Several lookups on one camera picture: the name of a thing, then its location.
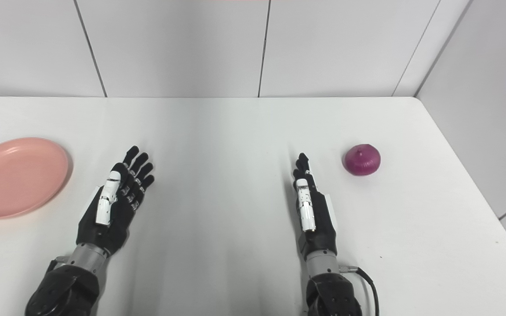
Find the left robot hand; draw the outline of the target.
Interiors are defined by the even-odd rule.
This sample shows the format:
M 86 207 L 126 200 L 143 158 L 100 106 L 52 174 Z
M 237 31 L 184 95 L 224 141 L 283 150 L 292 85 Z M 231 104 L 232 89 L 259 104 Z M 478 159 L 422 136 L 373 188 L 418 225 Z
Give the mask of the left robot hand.
M 108 257 L 122 248 L 147 188 L 155 181 L 149 155 L 132 146 L 116 163 L 78 224 L 76 244 L 92 244 Z

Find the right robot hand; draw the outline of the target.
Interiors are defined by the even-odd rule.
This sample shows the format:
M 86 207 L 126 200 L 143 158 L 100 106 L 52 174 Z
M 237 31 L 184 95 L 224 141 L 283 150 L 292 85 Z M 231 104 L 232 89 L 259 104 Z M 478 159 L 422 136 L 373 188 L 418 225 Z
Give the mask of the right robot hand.
M 295 164 L 293 188 L 302 230 L 298 240 L 299 251 L 305 260 L 316 251 L 337 255 L 336 230 L 325 195 L 317 189 L 309 158 L 301 152 Z

